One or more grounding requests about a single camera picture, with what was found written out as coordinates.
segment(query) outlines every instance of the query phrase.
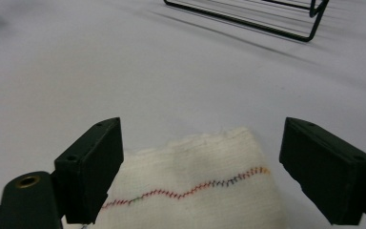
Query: red stitching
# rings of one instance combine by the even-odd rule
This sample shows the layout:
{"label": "red stitching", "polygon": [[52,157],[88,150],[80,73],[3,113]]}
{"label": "red stitching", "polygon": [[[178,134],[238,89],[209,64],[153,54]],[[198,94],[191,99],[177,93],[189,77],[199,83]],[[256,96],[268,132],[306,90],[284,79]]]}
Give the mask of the red stitching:
{"label": "red stitching", "polygon": [[229,178],[229,179],[225,179],[225,180],[215,180],[214,179],[214,180],[200,183],[200,184],[194,186],[194,188],[192,188],[191,190],[189,190],[183,194],[178,194],[173,191],[167,191],[167,190],[163,190],[163,189],[154,189],[154,190],[151,190],[150,192],[142,194],[139,198],[115,199],[111,202],[104,204],[102,206],[102,209],[104,210],[104,209],[107,209],[114,205],[115,206],[131,205],[133,202],[143,200],[143,199],[146,199],[146,198],[154,196],[154,195],[163,195],[167,198],[182,199],[182,198],[189,197],[190,195],[193,195],[200,190],[214,188],[217,186],[228,188],[228,187],[230,187],[230,185],[232,186],[232,185],[236,184],[237,182],[239,182],[240,180],[243,180],[243,179],[249,178],[251,176],[258,175],[258,174],[269,174],[269,173],[270,173],[270,170],[267,168],[256,167],[256,168],[252,168],[252,169],[246,171],[243,174],[238,174],[237,176]]}

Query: cloth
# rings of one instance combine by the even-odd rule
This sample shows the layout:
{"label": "cloth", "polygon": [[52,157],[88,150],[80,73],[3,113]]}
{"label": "cloth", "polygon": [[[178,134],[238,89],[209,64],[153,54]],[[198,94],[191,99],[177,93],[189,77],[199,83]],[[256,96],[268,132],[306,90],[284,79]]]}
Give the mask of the cloth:
{"label": "cloth", "polygon": [[286,223],[261,150],[240,128],[126,153],[96,224],[85,228],[281,229]]}

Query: bolt hole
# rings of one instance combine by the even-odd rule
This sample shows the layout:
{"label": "bolt hole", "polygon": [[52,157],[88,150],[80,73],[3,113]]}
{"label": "bolt hole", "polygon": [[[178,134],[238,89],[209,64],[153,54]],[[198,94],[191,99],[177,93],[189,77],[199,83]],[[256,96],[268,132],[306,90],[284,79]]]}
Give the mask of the bolt hole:
{"label": "bolt hole", "polygon": [[78,159],[77,156],[67,156],[67,160],[69,160],[69,161],[75,161],[77,159]]}
{"label": "bolt hole", "polygon": [[17,188],[28,188],[40,181],[39,176],[25,177],[16,183]]}
{"label": "bolt hole", "polygon": [[364,157],[362,157],[362,156],[354,156],[354,158],[355,158],[356,160],[364,160]]}

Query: stitched line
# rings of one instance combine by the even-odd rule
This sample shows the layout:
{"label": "stitched line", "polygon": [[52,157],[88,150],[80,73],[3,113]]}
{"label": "stitched line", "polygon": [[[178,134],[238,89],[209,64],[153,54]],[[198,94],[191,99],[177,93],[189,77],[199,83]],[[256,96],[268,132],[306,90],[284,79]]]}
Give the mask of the stitched line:
{"label": "stitched line", "polygon": [[252,169],[246,171],[245,173],[238,174],[237,176],[232,177],[230,179],[223,179],[223,180],[213,179],[213,180],[209,180],[207,182],[200,183],[200,184],[196,185],[195,187],[193,187],[191,190],[189,190],[185,193],[182,193],[182,194],[179,194],[179,193],[176,193],[173,191],[164,190],[164,189],[154,189],[154,190],[151,190],[150,192],[142,194],[141,196],[139,196],[137,198],[132,198],[132,199],[118,199],[117,198],[111,202],[104,204],[102,206],[102,210],[105,210],[112,206],[131,205],[137,201],[145,200],[146,198],[149,198],[152,196],[164,196],[166,198],[174,198],[174,199],[187,198],[200,190],[205,190],[205,189],[215,188],[215,187],[228,188],[228,187],[236,184],[237,182],[250,178],[254,175],[269,174],[269,173],[270,173],[270,170],[265,167],[255,167],[255,168],[252,168]]}

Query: white table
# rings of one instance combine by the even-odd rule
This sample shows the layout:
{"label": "white table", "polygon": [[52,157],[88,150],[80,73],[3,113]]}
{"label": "white table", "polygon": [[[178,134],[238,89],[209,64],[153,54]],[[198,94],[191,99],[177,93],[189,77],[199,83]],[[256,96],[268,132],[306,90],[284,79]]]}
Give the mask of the white table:
{"label": "white table", "polygon": [[126,150],[247,126],[291,228],[340,228],[278,162],[286,116],[366,152],[366,1],[331,0],[325,16],[303,44],[161,0],[0,0],[0,197],[103,119],[121,117]]}

